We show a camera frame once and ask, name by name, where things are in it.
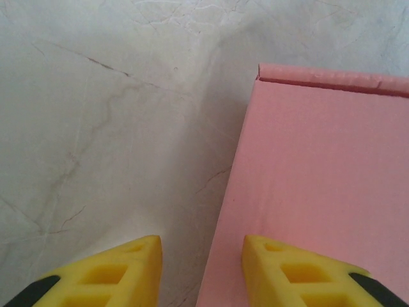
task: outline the yellow foam block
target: yellow foam block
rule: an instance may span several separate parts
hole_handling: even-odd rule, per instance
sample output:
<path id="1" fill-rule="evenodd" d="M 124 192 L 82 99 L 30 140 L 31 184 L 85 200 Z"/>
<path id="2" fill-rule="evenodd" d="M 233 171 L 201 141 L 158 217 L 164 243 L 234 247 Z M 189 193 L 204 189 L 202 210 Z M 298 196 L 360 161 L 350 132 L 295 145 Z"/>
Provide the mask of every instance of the yellow foam block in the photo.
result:
<path id="1" fill-rule="evenodd" d="M 252 307 L 382 307 L 348 275 L 366 270 L 266 237 L 245 237 L 242 267 Z"/>
<path id="2" fill-rule="evenodd" d="M 161 272 L 160 237 L 143 237 L 42 276 L 61 279 L 34 307 L 154 307 Z"/>

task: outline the black rubber part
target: black rubber part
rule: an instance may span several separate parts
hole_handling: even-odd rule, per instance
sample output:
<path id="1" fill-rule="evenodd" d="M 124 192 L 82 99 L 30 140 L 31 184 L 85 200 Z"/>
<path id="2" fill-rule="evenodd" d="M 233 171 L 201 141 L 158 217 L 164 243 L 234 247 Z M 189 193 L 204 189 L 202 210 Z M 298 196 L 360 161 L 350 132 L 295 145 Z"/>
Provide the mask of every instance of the black rubber part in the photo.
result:
<path id="1" fill-rule="evenodd" d="M 32 307 L 37 303 L 61 278 L 52 275 L 29 284 L 4 307 Z"/>
<path id="2" fill-rule="evenodd" d="M 383 307 L 409 307 L 379 281 L 358 273 L 350 273 L 350 276 Z"/>

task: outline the pink cardboard box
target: pink cardboard box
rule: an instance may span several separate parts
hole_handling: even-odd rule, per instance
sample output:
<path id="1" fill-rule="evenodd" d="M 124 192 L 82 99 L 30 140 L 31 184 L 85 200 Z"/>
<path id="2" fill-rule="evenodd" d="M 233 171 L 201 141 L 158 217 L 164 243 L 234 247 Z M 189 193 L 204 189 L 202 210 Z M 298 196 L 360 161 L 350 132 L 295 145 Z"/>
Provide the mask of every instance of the pink cardboard box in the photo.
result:
<path id="1" fill-rule="evenodd" d="M 248 306 L 243 238 L 359 265 L 409 301 L 409 79 L 260 65 L 198 307 Z"/>

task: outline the white surface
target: white surface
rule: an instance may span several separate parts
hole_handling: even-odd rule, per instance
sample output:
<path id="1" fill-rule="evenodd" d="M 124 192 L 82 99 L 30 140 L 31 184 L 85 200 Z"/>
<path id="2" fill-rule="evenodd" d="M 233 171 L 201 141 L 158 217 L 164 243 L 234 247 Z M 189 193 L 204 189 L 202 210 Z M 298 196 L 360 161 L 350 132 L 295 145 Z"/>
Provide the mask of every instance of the white surface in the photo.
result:
<path id="1" fill-rule="evenodd" d="M 0 304 L 146 234 L 193 306 L 260 61 L 409 74 L 406 1 L 0 1 Z"/>

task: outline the rectangular hole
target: rectangular hole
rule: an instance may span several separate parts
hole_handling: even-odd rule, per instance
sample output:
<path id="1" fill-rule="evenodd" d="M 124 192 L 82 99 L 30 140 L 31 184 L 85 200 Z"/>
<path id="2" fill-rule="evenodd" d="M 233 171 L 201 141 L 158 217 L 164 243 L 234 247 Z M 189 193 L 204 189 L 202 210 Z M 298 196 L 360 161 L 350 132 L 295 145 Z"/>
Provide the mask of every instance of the rectangular hole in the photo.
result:
<path id="1" fill-rule="evenodd" d="M 323 270 L 312 264 L 283 264 L 281 270 L 290 283 L 324 283 L 331 281 Z"/>
<path id="2" fill-rule="evenodd" d="M 307 307 L 357 307 L 346 294 L 304 294 L 301 298 Z"/>
<path id="3" fill-rule="evenodd" d="M 121 281 L 127 269 L 126 264 L 99 265 L 90 270 L 80 283 L 87 285 L 117 284 Z"/>
<path id="4" fill-rule="evenodd" d="M 105 307 L 109 299 L 109 295 L 71 296 L 64 300 L 63 307 Z"/>

